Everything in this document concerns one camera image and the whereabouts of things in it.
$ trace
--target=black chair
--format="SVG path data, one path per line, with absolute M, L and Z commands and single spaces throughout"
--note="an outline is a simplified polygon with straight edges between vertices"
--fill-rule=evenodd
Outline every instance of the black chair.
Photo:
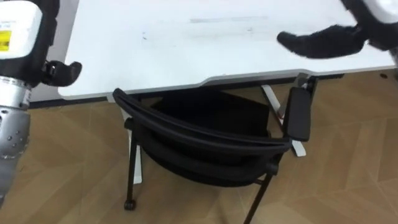
M 222 187 L 261 185 L 244 222 L 250 223 L 292 140 L 309 139 L 311 95 L 303 88 L 290 90 L 284 137 L 271 138 L 268 106 L 251 100 L 196 89 L 166 94 L 148 108 L 116 89 L 116 103 L 131 115 L 124 124 L 132 131 L 124 208 L 136 206 L 132 193 L 139 144 L 156 163 L 192 181 Z

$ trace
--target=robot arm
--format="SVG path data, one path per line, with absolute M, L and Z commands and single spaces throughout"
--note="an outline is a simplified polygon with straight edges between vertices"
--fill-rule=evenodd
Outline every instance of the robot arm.
M 331 26 L 310 35 L 281 32 L 277 39 L 291 52 L 308 58 L 333 58 L 360 52 L 366 43 L 379 50 L 398 49 L 398 0 L 341 0 L 358 24 Z
M 68 86 L 81 64 L 46 61 L 60 0 L 0 2 L 0 208 L 29 142 L 31 89 Z

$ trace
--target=table top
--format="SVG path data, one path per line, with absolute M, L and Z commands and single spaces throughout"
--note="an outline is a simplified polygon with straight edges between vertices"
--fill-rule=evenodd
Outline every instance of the table top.
M 227 80 L 307 72 L 394 68 L 387 52 L 366 46 L 347 57 L 312 60 L 276 41 L 280 31 L 309 34 L 356 22 L 340 0 L 84 0 L 66 63 L 83 64 L 68 100 L 175 90 Z

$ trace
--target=yellow label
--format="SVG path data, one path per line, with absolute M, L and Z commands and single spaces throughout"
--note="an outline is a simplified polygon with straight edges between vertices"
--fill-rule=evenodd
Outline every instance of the yellow label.
M 0 52 L 6 52 L 10 48 L 11 31 L 0 31 Z

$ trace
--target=black glove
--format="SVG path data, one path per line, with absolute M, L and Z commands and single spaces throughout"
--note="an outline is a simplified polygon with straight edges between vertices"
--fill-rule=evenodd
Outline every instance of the black glove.
M 335 58 L 360 52 L 367 40 L 359 27 L 334 25 L 310 35 L 281 32 L 277 40 L 289 51 L 307 58 Z

